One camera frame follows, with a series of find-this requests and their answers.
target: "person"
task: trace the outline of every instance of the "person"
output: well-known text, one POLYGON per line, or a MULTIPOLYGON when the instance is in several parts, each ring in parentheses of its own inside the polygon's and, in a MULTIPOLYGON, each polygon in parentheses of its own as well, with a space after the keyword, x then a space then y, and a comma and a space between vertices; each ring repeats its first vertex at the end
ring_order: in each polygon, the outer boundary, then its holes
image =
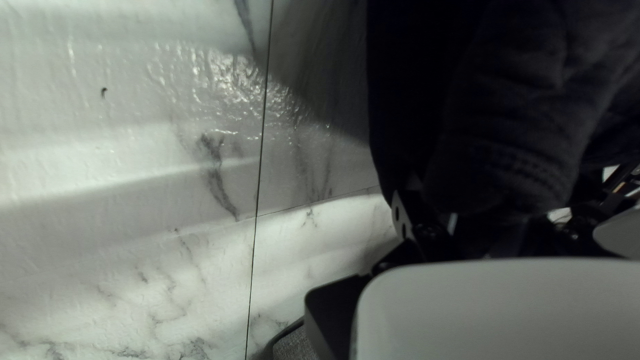
POLYGON ((466 258, 640 160, 640 1, 369 0, 367 16, 383 194, 418 174, 466 258))

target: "marble wall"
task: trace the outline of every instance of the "marble wall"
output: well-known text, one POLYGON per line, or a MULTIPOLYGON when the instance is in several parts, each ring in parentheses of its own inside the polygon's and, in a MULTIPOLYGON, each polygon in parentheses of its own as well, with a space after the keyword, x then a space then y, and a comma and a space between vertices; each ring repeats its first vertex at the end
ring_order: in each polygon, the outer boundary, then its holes
POLYGON ((252 359, 367 268, 364 6, 0 3, 0 359, 252 359))

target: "dark jacket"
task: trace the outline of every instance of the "dark jacket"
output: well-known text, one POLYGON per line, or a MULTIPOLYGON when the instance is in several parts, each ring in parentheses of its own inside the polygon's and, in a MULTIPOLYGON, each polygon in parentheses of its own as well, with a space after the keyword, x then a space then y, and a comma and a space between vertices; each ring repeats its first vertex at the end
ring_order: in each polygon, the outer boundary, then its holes
POLYGON ((443 212, 521 222, 640 159, 640 1, 369 1, 371 151, 443 212))

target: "white marble surface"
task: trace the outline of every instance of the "white marble surface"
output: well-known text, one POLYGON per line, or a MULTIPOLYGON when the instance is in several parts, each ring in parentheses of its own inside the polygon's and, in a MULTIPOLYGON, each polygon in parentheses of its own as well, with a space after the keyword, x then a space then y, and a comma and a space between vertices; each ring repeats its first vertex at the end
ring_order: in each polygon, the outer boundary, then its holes
POLYGON ((0 4, 0 282, 255 216, 270 3, 0 4))
POLYGON ((0 2, 0 359, 244 358, 271 2, 0 2))
POLYGON ((378 184, 365 2, 275 0, 273 13, 259 215, 378 184))
POLYGON ((379 188, 258 217, 247 359, 304 313, 308 290, 368 272, 396 244, 379 188))
POLYGON ((0 359, 243 359, 255 219, 0 285, 0 359))

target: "gray carpet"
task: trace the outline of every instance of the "gray carpet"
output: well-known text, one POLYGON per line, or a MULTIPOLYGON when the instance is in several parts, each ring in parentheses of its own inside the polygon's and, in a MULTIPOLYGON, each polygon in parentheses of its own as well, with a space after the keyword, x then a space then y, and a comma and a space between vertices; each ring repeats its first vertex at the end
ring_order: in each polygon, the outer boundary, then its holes
POLYGON ((320 360, 311 347, 305 326, 278 340, 273 345, 273 360, 320 360))

